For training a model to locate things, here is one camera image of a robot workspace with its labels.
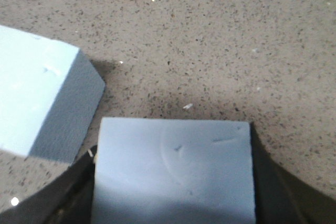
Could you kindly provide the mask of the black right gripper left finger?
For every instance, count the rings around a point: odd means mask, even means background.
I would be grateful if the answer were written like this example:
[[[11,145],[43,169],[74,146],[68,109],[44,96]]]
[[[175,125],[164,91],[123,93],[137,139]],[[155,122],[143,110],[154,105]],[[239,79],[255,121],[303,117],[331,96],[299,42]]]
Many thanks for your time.
[[[17,206],[1,213],[1,223],[90,223],[97,146],[65,172]]]

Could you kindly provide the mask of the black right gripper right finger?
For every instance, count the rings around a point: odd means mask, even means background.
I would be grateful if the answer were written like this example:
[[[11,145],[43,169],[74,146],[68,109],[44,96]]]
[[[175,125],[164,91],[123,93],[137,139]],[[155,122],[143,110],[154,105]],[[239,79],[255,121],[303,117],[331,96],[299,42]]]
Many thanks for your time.
[[[274,162],[250,123],[257,223],[335,223],[335,200]]]

